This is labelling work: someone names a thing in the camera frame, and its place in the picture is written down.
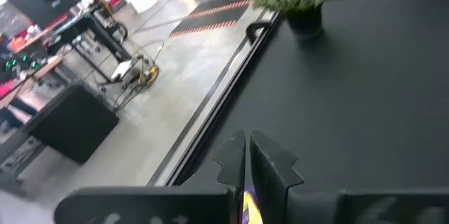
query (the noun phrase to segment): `black table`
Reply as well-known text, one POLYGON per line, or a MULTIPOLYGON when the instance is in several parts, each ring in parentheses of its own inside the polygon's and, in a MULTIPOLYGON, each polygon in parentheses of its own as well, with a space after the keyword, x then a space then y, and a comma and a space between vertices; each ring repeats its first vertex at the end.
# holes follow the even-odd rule
POLYGON ((239 129, 295 154, 303 191, 449 185, 448 2, 327 0, 307 43, 275 19, 167 185, 239 129))

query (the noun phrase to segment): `gray floor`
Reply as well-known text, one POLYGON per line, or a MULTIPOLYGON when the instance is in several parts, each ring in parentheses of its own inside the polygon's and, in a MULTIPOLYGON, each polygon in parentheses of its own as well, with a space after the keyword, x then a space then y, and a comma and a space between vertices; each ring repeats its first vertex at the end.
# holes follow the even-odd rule
MULTIPOLYGON (((34 192, 31 199, 34 207, 51 211, 59 200, 80 187, 147 185, 190 121, 191 128, 178 139, 179 147, 172 153, 173 157, 166 160, 166 169, 160 169, 159 179, 153 180, 157 185, 163 184, 249 52, 248 44, 240 46, 245 28, 262 12, 250 7, 234 26, 170 39, 168 35, 179 20, 152 28, 188 15, 198 4, 197 0, 159 0, 157 5, 139 15, 134 14, 129 6, 116 14, 130 29, 131 39, 140 46, 149 41, 165 41, 157 59, 161 68, 159 78, 148 92, 137 96, 126 106, 120 114, 119 125, 83 166, 50 148, 44 150, 22 174, 26 186, 34 192), (221 73, 224 78, 216 83, 221 73), (218 84, 216 92, 210 99, 205 99, 214 83, 218 84), (198 110, 202 102, 205 106, 198 110), (194 113, 198 117, 192 121, 194 113)), ((145 50, 154 55, 159 45, 146 46, 145 50)), ((116 66, 115 60, 105 52, 94 55, 93 59, 101 63, 100 67, 108 74, 116 66)), ((77 55, 67 56, 65 64, 91 83, 95 79, 100 80, 77 55)), ((108 92, 118 93, 117 89, 108 92)))

